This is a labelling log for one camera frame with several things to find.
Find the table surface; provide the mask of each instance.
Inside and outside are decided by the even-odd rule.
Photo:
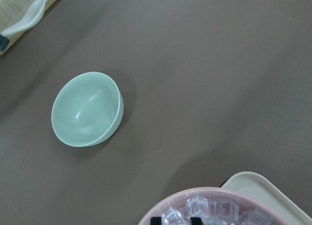
[[[136,225],[183,189],[253,171],[312,216],[312,0],[58,0],[0,58],[0,224]],[[50,114],[99,71],[124,98],[107,141]]]

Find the light green bowl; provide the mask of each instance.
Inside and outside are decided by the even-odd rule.
[[[51,114],[54,133],[65,144],[91,146],[108,139],[123,115],[121,93],[112,78],[88,72],[70,80],[57,95]]]

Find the cutting board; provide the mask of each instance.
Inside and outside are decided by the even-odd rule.
[[[28,8],[35,0],[0,0],[0,31],[21,20]],[[46,0],[45,10],[47,10],[56,0]],[[9,38],[10,43],[2,55],[14,42],[21,37],[24,32],[17,33]]]

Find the white spoon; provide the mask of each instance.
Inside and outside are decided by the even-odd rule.
[[[0,50],[4,50],[12,35],[34,27],[43,17],[45,0],[35,0],[24,17],[14,25],[0,32]]]

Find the beige plastic tray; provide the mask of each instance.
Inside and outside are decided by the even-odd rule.
[[[240,172],[230,177],[222,188],[261,201],[289,224],[312,225],[312,219],[262,175],[249,171]]]

